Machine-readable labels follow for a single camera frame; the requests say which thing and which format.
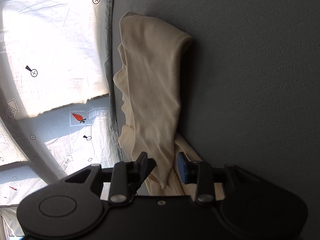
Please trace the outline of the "beige long sleeve shirt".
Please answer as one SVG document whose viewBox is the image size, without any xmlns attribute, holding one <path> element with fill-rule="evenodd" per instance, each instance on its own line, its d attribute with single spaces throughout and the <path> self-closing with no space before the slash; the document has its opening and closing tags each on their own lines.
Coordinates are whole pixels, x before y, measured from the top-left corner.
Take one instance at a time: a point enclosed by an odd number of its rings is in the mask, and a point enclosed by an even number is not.
<svg viewBox="0 0 320 240">
<path fill-rule="evenodd" d="M 191 161 L 200 158 L 176 132 L 181 56 L 193 38 L 159 18 L 130 11 L 119 27 L 122 68 L 113 80 L 122 93 L 125 114 L 120 147 L 131 161 L 142 152 L 156 161 L 145 182 L 150 195 L 195 197 L 196 185 L 185 185 L 180 178 L 177 155 L 183 152 Z"/>
</svg>

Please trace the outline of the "clear plastic storage bag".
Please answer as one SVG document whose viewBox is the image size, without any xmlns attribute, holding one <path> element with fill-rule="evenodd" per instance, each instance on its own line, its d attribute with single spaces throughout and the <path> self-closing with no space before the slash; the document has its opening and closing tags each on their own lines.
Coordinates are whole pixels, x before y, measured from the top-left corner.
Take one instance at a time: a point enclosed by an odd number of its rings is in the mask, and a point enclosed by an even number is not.
<svg viewBox="0 0 320 240">
<path fill-rule="evenodd" d="M 114 0 L 1 0 L 1 239 L 18 204 L 122 160 L 112 87 Z"/>
</svg>

